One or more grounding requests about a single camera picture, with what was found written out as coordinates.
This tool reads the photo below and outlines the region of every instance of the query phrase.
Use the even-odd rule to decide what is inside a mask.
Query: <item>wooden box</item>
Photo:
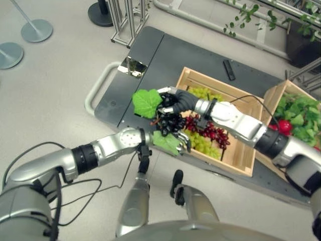
[[[281,100],[281,97],[284,93],[302,94],[310,97],[311,99],[315,99],[311,95],[306,93],[304,90],[293,84],[291,81],[286,80],[274,86],[273,88],[267,90],[267,92],[264,95],[264,105],[270,110],[272,114],[274,114],[274,112],[276,111],[278,103]],[[271,119],[271,115],[265,109],[263,109],[261,119],[262,122],[266,125],[269,125]],[[256,152],[256,159],[258,159],[261,163],[263,163],[265,166],[267,166],[269,169],[275,172],[278,176],[286,180],[284,173],[273,165],[270,158],[262,155],[259,152]]]
[[[213,93],[221,94],[225,101],[232,101],[250,94],[187,67],[184,67],[176,87],[183,90],[187,90],[189,87],[206,87]],[[245,97],[233,102],[233,104],[241,112],[257,119],[261,118],[262,105],[255,98]],[[194,149],[190,155],[226,171],[251,177],[255,150],[234,139],[231,135],[229,135],[229,141],[231,145],[227,146],[222,160],[214,159]]]

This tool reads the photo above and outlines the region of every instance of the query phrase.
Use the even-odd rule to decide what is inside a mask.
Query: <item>black table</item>
[[[158,89],[164,86],[176,86],[185,66],[259,97],[263,97],[267,89],[282,81],[233,60],[230,60],[230,63],[236,79],[230,81],[223,66],[223,60],[226,60],[226,57],[152,27],[145,27],[141,31],[128,56],[147,66],[144,75],[134,77],[118,71],[95,109],[96,118],[117,129],[131,126],[153,131],[154,127],[149,125],[149,120],[133,114],[131,96],[140,88]],[[309,206],[308,198],[302,196],[259,161],[255,161],[253,176],[250,178],[229,173],[189,155],[179,156],[178,158],[282,201]]]

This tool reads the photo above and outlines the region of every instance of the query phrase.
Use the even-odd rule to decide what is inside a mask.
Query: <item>green grapes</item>
[[[190,87],[188,92],[201,99],[209,99],[211,101],[216,98],[218,101],[223,101],[223,97],[220,94],[214,94],[205,87]]]
[[[212,147],[211,141],[207,140],[205,137],[202,137],[197,132],[192,132],[189,130],[184,130],[184,132],[189,136],[192,148],[212,158],[218,160],[221,159],[221,152],[218,148]]]

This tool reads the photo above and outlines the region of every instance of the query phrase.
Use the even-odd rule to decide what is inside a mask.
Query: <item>grape bunch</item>
[[[221,128],[216,128],[212,122],[207,122],[206,127],[202,130],[197,127],[197,122],[199,121],[199,115],[196,114],[195,117],[189,116],[186,118],[186,129],[191,132],[197,132],[202,137],[208,137],[211,141],[216,141],[219,147],[226,150],[226,146],[230,144],[228,141],[227,134]]]
[[[157,108],[169,107],[177,102],[176,97],[168,93],[162,94],[161,97],[163,101]],[[175,133],[183,129],[186,119],[181,114],[163,114],[157,111],[156,118],[152,120],[152,123],[157,124],[156,128],[165,137],[169,133]]]
[[[208,88],[205,87],[190,87],[188,89],[188,92],[201,99],[207,99],[209,101],[212,101],[215,98],[218,101],[223,101],[223,97],[220,94],[214,94]]]
[[[206,140],[205,137],[201,136],[197,132],[192,132],[189,130],[184,130],[184,132],[189,136],[192,148],[204,153],[207,156],[215,159],[221,159],[220,151],[217,148],[212,147],[212,143]]]

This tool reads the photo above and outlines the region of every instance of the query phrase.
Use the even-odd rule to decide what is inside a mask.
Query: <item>cable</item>
[[[280,129],[280,126],[279,126],[279,123],[277,122],[276,118],[273,116],[273,114],[271,113],[271,111],[265,106],[265,104],[262,103],[262,101],[259,100],[258,97],[256,97],[255,95],[252,95],[252,94],[249,94],[249,95],[245,95],[245,96],[242,96],[242,97],[239,97],[237,99],[234,99],[232,101],[230,101],[230,103],[233,103],[239,99],[242,99],[242,98],[245,98],[245,97],[253,97],[255,98],[258,102],[260,102],[260,104],[266,109],[266,111],[269,113],[269,115],[272,117],[272,119],[274,120],[274,122],[276,123],[276,126],[277,126],[277,130]]]
[[[55,212],[55,218],[52,223],[51,233],[50,233],[50,241],[55,241],[58,238],[58,224],[59,224],[59,217],[60,217],[60,211],[61,211],[61,182],[59,173],[55,173],[56,176],[56,182],[57,182],[57,209]]]
[[[83,212],[83,210],[87,207],[87,205],[88,205],[89,202],[92,200],[92,198],[93,198],[98,192],[106,191],[106,190],[111,189],[111,188],[114,188],[114,187],[117,187],[117,188],[119,188],[119,189],[122,188],[122,186],[123,186],[123,184],[124,184],[124,182],[125,182],[125,179],[126,179],[126,177],[127,177],[127,174],[128,174],[129,168],[130,168],[130,165],[131,165],[131,163],[132,163],[132,160],[134,159],[134,156],[135,156],[136,154],[137,154],[137,151],[134,153],[134,155],[132,155],[132,157],[131,157],[131,159],[130,159],[130,161],[129,161],[129,164],[128,164],[128,166],[127,166],[125,175],[124,175],[124,177],[123,177],[123,179],[122,179],[122,182],[121,182],[121,185],[120,185],[120,186],[118,186],[118,185],[113,185],[113,186],[106,187],[106,188],[103,188],[103,189],[100,189],[100,190],[99,190],[99,188],[101,187],[102,181],[101,181],[100,179],[98,179],[98,178],[82,180],[82,181],[74,182],[74,183],[67,184],[67,185],[63,186],[62,188],[65,188],[65,187],[69,187],[69,186],[71,186],[71,185],[75,185],[75,184],[79,184],[79,183],[83,183],[83,182],[99,181],[99,185],[98,185],[98,187],[96,188],[96,190],[95,190],[94,192],[89,193],[89,194],[86,194],[86,195],[83,195],[83,196],[81,196],[81,197],[76,198],[76,199],[73,200],[73,201],[70,201],[70,202],[68,202],[68,203],[65,203],[65,204],[62,204],[62,205],[61,205],[61,207],[67,206],[67,205],[69,205],[69,204],[72,204],[72,203],[74,203],[74,202],[76,202],[76,201],[84,198],[84,197],[90,196],[90,198],[88,199],[88,201],[85,203],[85,205],[81,208],[81,210],[78,212],[78,214],[77,214],[72,220],[70,220],[70,221],[67,222],[67,223],[60,223],[59,226],[67,226],[67,225],[71,224],[73,221],[75,221],[76,218]]]
[[[4,177],[2,179],[2,189],[4,189],[6,183],[7,183],[7,175],[9,170],[11,169],[11,167],[21,158],[23,157],[25,154],[27,154],[28,152],[32,151],[33,149],[39,147],[39,146],[43,146],[43,145],[47,145],[47,144],[52,144],[52,145],[56,145],[58,147],[60,147],[61,149],[64,149],[65,147],[63,145],[60,145],[59,143],[56,142],[42,142],[40,144],[37,144],[29,149],[27,149],[26,151],[22,152],[19,156],[17,156],[11,163],[10,165],[7,167],[5,173],[4,173]]]

